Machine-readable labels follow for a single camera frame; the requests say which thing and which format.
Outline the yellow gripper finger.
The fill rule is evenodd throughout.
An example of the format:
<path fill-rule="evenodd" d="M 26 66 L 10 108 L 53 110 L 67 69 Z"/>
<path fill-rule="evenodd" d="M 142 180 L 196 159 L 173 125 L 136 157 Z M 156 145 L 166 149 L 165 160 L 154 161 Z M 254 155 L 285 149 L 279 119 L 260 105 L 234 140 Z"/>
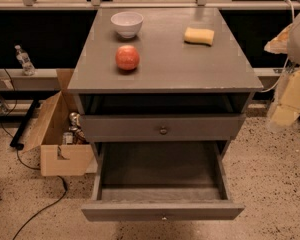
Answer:
<path fill-rule="evenodd" d="M 286 54 L 288 52 L 287 46 L 291 27 L 292 25 L 289 24 L 275 38 L 268 41 L 264 50 L 273 54 Z"/>
<path fill-rule="evenodd" d="M 268 111 L 270 128 L 291 126 L 300 116 L 300 69 L 293 73 L 284 72 Z"/>

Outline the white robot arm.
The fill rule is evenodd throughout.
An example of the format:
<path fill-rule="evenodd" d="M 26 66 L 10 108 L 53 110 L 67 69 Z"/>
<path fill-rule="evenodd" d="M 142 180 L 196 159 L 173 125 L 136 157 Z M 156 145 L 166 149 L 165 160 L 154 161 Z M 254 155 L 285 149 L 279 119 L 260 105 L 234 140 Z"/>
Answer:
<path fill-rule="evenodd" d="M 267 114 L 270 128 L 289 127 L 300 116 L 300 13 L 265 45 L 264 50 L 273 54 L 286 54 L 297 65 L 293 72 L 284 69 L 281 73 L 275 100 Z"/>

